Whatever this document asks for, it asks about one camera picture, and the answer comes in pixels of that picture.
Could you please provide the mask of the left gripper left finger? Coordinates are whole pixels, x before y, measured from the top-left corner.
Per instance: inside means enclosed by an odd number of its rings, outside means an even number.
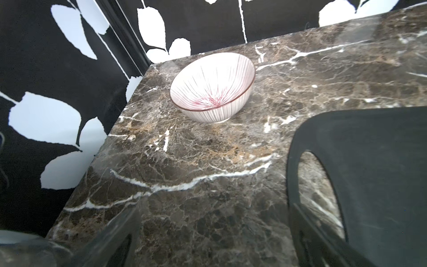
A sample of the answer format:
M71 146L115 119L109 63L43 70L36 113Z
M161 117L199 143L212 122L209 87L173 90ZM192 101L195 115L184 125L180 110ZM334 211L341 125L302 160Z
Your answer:
M130 267L141 226L134 206L111 220L91 242L66 261L68 267Z

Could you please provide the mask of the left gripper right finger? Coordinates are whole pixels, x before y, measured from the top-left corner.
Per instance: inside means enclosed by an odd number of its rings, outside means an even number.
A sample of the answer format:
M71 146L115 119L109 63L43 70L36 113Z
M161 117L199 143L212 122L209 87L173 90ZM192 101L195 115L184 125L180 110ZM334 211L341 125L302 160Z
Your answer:
M302 205L290 207L290 230L301 267L374 266Z

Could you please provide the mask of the black cutting board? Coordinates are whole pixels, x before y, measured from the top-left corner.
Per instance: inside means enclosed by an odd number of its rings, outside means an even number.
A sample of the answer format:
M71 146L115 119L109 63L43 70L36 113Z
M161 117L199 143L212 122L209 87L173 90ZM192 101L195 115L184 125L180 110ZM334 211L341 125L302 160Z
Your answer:
M331 182L342 240L374 267L426 266L426 107L331 111L306 120L288 154L289 211L302 205L298 168L305 152Z

